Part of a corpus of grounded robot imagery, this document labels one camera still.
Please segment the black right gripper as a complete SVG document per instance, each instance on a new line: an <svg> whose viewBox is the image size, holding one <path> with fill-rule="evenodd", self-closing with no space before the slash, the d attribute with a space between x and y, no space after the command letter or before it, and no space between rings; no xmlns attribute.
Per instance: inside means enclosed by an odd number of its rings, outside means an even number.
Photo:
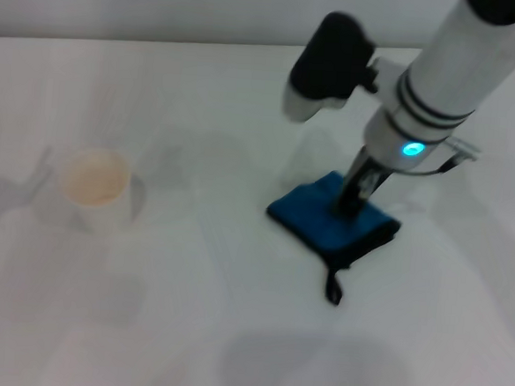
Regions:
<svg viewBox="0 0 515 386"><path fill-rule="evenodd" d="M335 210L346 217L357 215L390 175L388 169L370 157L364 146L343 178L342 190L334 203Z"/></svg>

